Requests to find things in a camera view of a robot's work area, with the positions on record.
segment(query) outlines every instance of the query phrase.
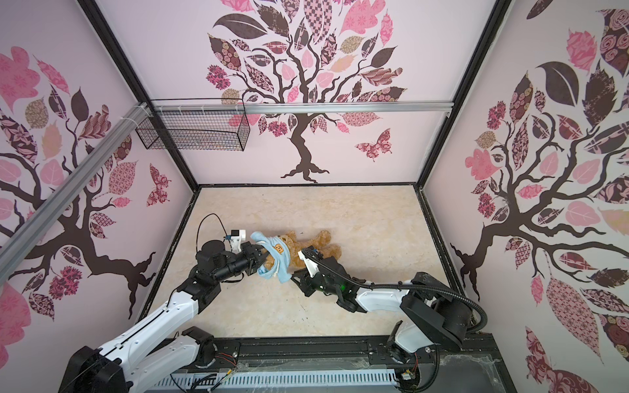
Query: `stuffed animal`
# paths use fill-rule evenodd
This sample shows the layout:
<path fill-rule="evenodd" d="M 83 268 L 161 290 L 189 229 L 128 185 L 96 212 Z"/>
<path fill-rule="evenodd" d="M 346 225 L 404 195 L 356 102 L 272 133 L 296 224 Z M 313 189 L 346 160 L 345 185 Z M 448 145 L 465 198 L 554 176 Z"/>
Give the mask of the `stuffed animal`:
<path fill-rule="evenodd" d="M 275 246 L 275 249 L 280 254 L 289 252 L 291 255 L 290 266 L 296 268 L 306 267 L 304 261 L 299 259 L 299 255 L 297 255 L 297 252 L 301 251 L 302 248 L 307 248 L 310 246 L 313 246 L 317 250 L 319 250 L 319 252 L 323 254 L 324 258 L 335 257 L 338 260 L 341 257 L 341 246 L 330 244 L 330 241 L 332 240 L 332 235 L 329 231 L 326 230 L 319 232 L 319 234 L 316 235 L 314 239 L 308 241 L 297 241 L 297 235 L 295 234 L 295 231 L 290 231 L 286 235 L 281 235 L 278 237 L 284 242 L 284 244 L 286 244 L 288 250 L 284 250 L 283 247 L 279 244 Z M 267 270 L 271 270 L 273 264 L 275 264 L 275 259 L 270 255 L 267 256 L 267 259 L 264 262 L 264 267 L 266 267 Z"/>

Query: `black mesh basket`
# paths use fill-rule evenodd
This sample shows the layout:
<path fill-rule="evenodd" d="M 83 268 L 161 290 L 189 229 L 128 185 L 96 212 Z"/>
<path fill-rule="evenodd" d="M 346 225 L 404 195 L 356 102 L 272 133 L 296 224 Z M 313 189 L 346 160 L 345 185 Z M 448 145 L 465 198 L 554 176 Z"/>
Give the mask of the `black mesh basket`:
<path fill-rule="evenodd" d="M 241 99 L 233 101 L 242 103 Z M 251 130 L 244 109 L 158 109 L 156 115 L 166 127 L 164 131 L 172 140 L 171 147 L 176 149 L 243 151 Z M 147 149 L 164 149 L 171 142 L 164 143 L 155 124 L 149 117 L 135 130 Z"/>

